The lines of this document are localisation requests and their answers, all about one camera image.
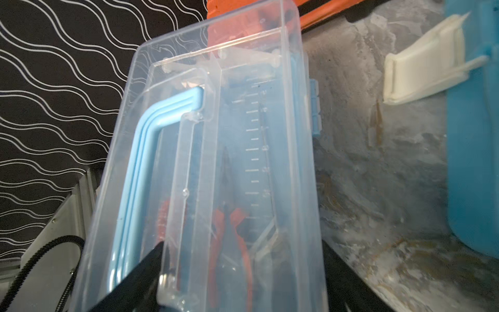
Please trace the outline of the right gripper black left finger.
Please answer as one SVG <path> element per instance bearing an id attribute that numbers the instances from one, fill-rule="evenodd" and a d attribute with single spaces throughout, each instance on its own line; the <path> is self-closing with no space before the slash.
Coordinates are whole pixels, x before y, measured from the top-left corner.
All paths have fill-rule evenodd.
<path id="1" fill-rule="evenodd" d="M 92 311 L 161 311 L 156 291 L 164 243 L 160 242 Z"/>

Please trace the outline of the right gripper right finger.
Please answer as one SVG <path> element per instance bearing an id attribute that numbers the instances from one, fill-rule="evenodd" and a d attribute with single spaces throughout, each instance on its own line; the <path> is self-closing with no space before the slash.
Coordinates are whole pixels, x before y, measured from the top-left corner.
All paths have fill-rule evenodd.
<path id="1" fill-rule="evenodd" d="M 330 311 L 392 311 L 393 309 L 322 241 Z"/>

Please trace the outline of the light blue front toolbox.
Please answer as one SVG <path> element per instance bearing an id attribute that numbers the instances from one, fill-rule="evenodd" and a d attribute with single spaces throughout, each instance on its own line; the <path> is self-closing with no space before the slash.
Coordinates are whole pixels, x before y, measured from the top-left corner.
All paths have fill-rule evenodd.
<path id="1" fill-rule="evenodd" d="M 70 310 L 90 311 L 163 242 L 157 303 L 210 311 L 227 148 L 247 214 L 252 311 L 327 311 L 313 91 L 292 1 L 259 1 L 142 44 Z"/>

